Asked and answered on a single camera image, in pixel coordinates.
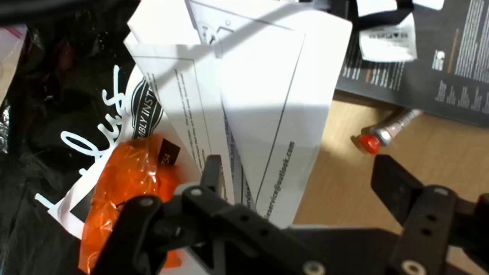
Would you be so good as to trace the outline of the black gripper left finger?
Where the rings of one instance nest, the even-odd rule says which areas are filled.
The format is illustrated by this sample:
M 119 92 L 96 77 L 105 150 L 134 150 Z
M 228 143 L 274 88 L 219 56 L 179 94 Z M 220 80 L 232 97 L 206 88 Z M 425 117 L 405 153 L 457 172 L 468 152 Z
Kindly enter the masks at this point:
M 208 275 L 293 275 L 296 243 L 255 211 L 225 202 L 222 159 L 205 162 L 200 184 L 164 202 L 128 201 L 95 263 L 93 275 L 157 275 L 180 250 Z

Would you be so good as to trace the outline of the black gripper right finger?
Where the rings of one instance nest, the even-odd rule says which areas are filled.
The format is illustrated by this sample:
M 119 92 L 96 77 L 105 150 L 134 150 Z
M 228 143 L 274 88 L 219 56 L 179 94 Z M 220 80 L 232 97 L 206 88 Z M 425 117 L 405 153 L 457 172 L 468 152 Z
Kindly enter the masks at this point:
M 446 262 L 460 248 L 480 269 L 489 269 L 489 195 L 475 202 L 442 185 L 423 185 L 394 158 L 374 158 L 371 190 L 402 227 L 388 259 L 390 275 L 460 275 Z

